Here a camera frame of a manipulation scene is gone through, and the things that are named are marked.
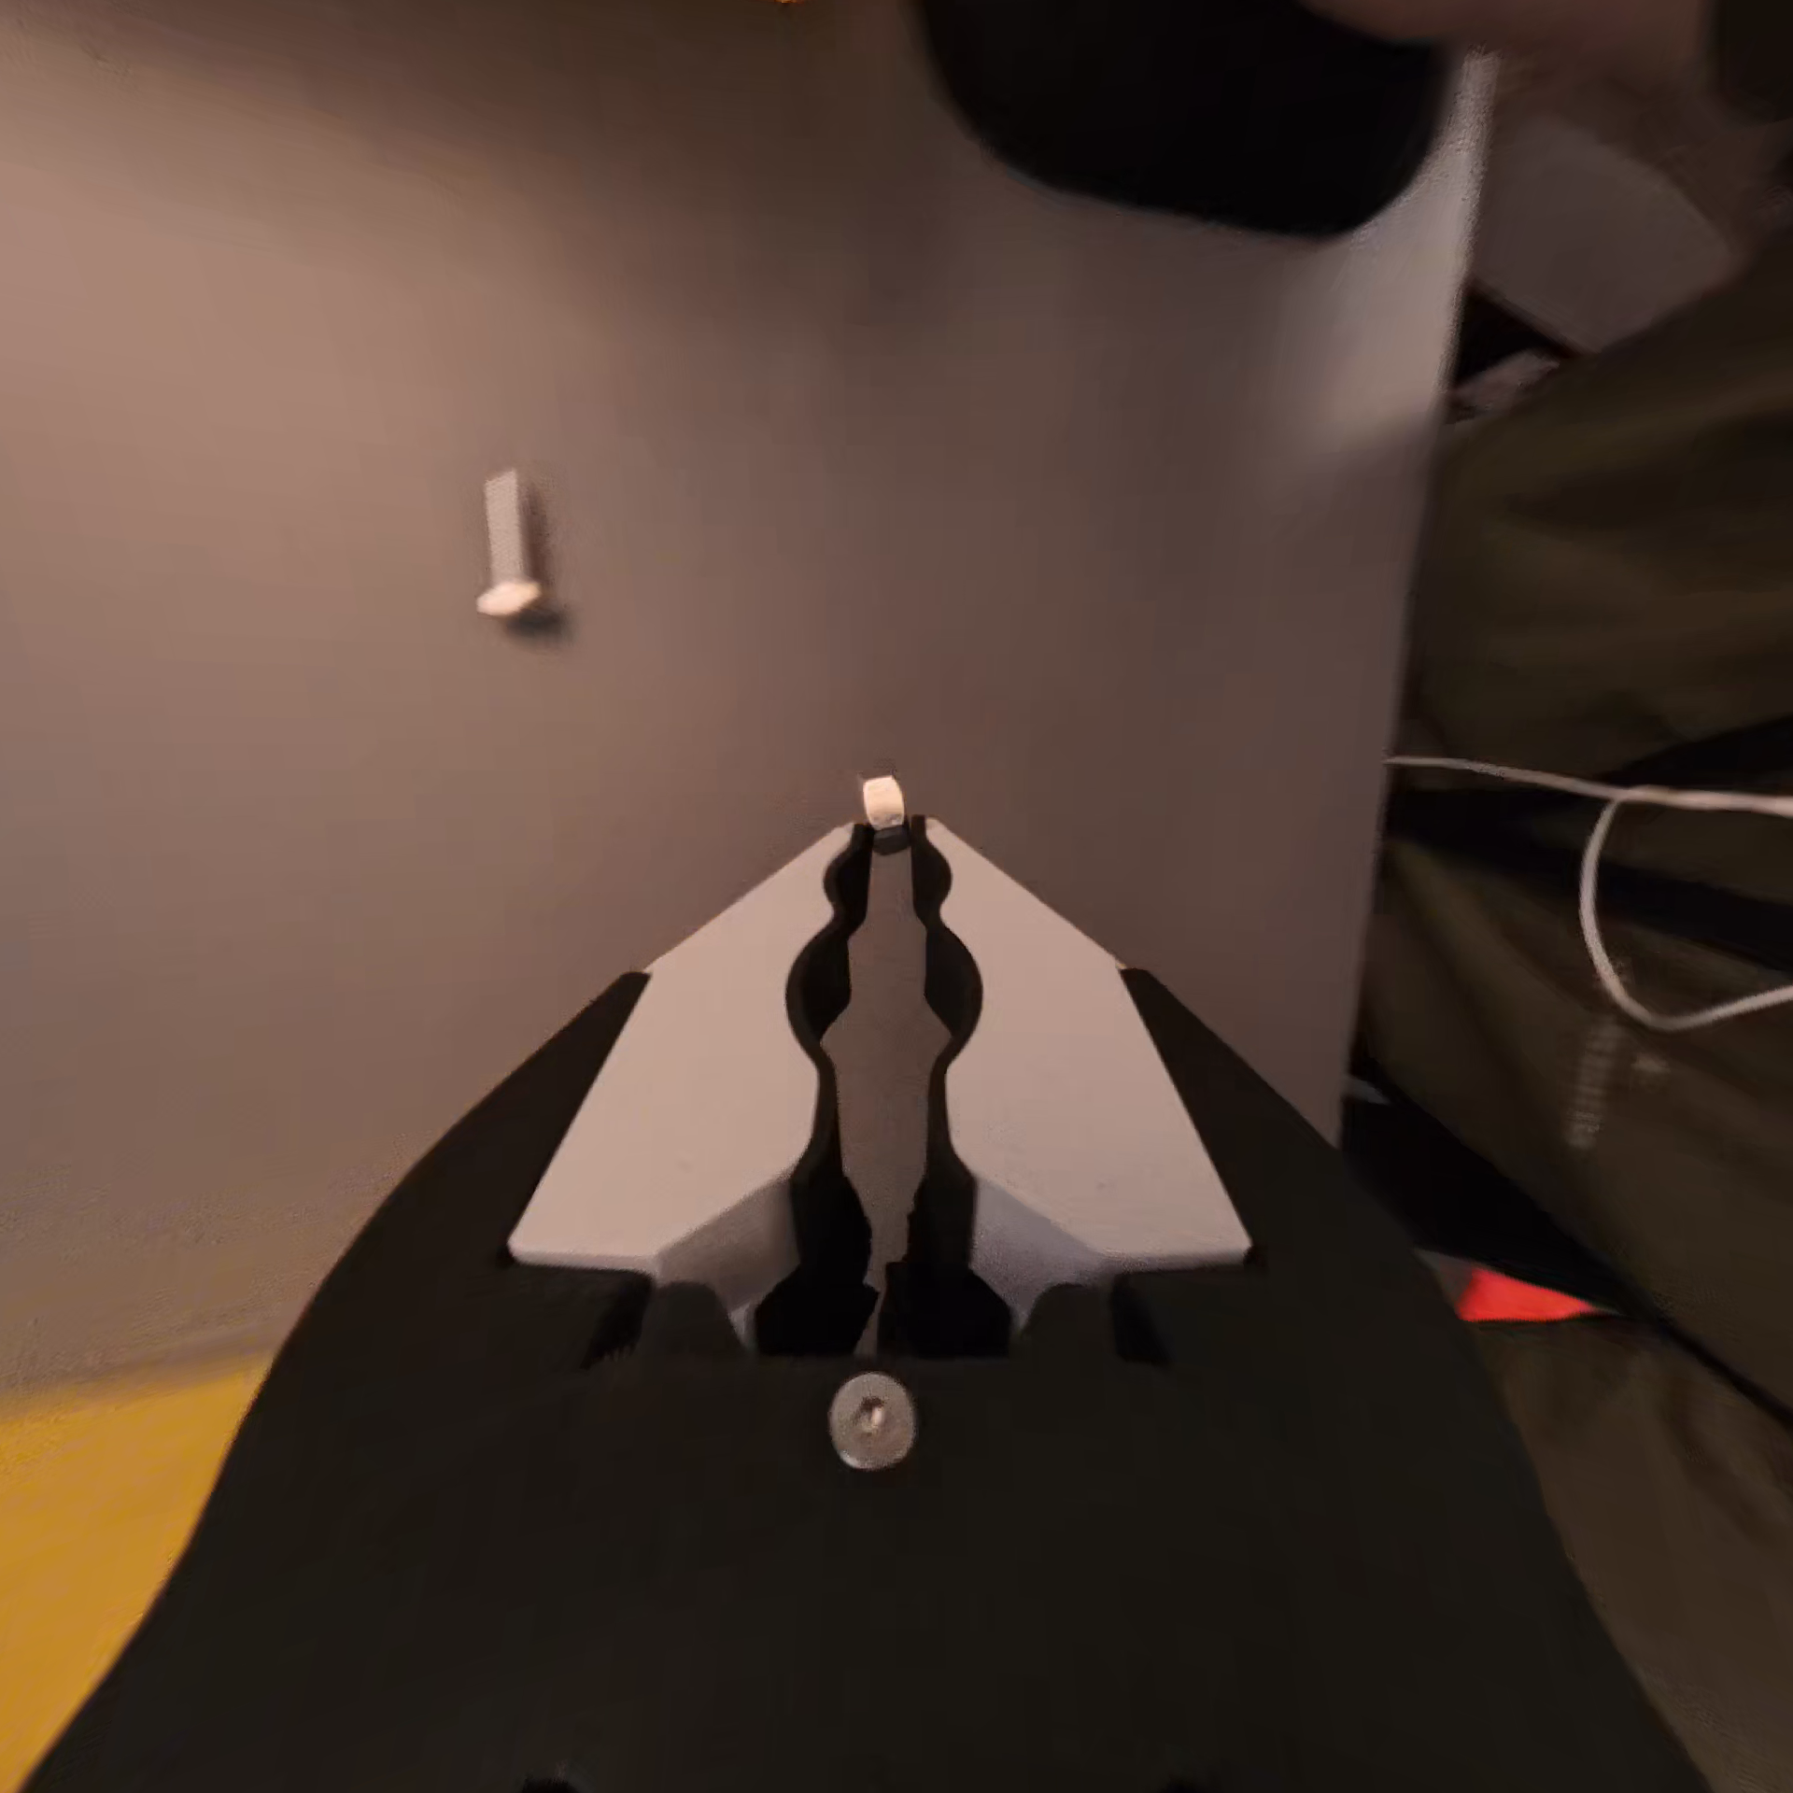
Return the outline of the yellow bin with black divider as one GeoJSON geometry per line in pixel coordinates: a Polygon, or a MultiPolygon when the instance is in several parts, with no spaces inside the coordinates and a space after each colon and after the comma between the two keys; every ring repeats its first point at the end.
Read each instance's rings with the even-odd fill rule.
{"type": "Polygon", "coordinates": [[[19,1788],[186,1550],[271,1356],[4,1394],[2,1788],[19,1788]]]}

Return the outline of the white drawstring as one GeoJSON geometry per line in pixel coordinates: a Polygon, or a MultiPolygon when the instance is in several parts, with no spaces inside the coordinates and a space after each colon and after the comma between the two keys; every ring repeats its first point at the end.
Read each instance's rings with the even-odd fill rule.
{"type": "Polygon", "coordinates": [[[1596,801],[1598,818],[1593,822],[1581,846],[1576,873],[1576,915],[1584,941],[1590,969],[1612,1004],[1612,1007],[1627,1020],[1658,1033],[1686,1036],[1731,1020],[1749,1016],[1766,1016],[1776,1010],[1786,1010],[1790,1004],[1790,987],[1750,993],[1746,996],[1722,1000],[1713,1007],[1694,1010],[1682,1016],[1665,1016],[1652,1012],[1635,999],[1625,981],[1625,975],[1612,953],[1602,926],[1598,896],[1602,896],[1602,863],[1608,849],[1608,838],[1622,808],[1660,808],[1688,816],[1756,816],[1776,822],[1790,819],[1788,794],[1758,794],[1758,792],[1704,792],[1688,788],[1665,788],[1658,784],[1618,785],[1588,776],[1566,776],[1558,772],[1541,772],[1532,768],[1513,768],[1493,765],[1486,759],[1470,759],[1460,755],[1438,754],[1389,754],[1383,765],[1389,771],[1427,771],[1449,772],[1464,776],[1483,776],[1518,785],[1530,792],[1548,792],[1578,801],[1596,801]]]}

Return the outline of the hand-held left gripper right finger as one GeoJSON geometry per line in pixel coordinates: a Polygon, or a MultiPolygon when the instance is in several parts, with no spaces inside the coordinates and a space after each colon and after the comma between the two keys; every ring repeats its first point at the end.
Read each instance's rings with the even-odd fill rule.
{"type": "Polygon", "coordinates": [[[882,1348],[999,1357],[1058,1287],[1243,1266],[1249,1229],[1120,961],[942,819],[910,819],[910,863],[947,1037],[882,1348]]]}

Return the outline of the person's right forearm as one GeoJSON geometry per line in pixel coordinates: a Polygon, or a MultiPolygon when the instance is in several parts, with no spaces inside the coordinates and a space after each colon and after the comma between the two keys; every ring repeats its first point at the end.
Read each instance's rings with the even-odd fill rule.
{"type": "Polygon", "coordinates": [[[1459,41],[1561,55],[1638,81],[1679,77],[1706,51],[1709,2],[1313,2],[1343,26],[1397,41],[1459,41]]]}

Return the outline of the silver hex bolt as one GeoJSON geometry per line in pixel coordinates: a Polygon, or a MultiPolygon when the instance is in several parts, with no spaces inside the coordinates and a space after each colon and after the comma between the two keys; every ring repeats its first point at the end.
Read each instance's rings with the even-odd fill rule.
{"type": "Polygon", "coordinates": [[[520,467],[505,467],[485,480],[483,503],[486,572],[477,615],[513,636],[563,638],[570,613],[538,483],[520,467]]]}

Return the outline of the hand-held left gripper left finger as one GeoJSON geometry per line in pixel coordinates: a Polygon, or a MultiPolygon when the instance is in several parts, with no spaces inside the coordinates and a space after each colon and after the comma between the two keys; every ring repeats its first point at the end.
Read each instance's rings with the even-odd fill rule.
{"type": "Polygon", "coordinates": [[[873,831],[824,835],[645,970],[509,1236],[516,1264],[702,1284],[773,1356],[849,1356],[878,1293],[824,1033],[873,831]]]}

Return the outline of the red object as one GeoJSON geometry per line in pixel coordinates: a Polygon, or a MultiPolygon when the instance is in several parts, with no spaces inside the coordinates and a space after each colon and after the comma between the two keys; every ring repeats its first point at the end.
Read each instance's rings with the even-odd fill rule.
{"type": "Polygon", "coordinates": [[[1561,1325],[1605,1310],[1568,1292],[1518,1280],[1487,1266],[1473,1266],[1454,1302],[1468,1325],[1561,1325]]]}

